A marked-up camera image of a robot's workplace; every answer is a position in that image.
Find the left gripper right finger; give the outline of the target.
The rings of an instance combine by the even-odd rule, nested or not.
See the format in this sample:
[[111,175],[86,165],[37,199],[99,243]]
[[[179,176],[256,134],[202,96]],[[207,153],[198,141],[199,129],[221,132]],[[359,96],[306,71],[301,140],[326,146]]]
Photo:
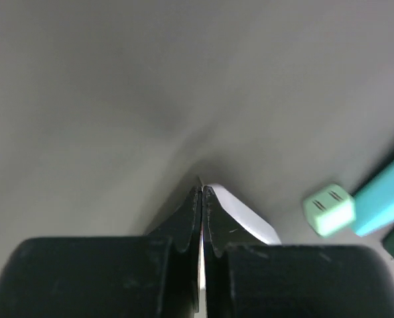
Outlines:
[[384,261],[360,245],[274,244],[202,190],[209,317],[394,317]]

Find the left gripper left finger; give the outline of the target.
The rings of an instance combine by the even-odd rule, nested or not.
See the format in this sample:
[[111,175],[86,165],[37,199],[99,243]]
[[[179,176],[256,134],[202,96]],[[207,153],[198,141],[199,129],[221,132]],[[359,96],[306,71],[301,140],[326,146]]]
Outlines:
[[202,190],[150,233],[24,240],[0,273],[0,317],[193,317]]

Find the white triangular power strip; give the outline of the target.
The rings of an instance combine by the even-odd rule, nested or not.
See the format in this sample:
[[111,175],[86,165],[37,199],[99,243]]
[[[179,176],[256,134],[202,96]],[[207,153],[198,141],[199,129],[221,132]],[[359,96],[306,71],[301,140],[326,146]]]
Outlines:
[[282,244],[276,230],[228,189],[217,183],[207,184],[201,178],[199,180],[203,186],[213,189],[223,210],[257,240],[267,245]]

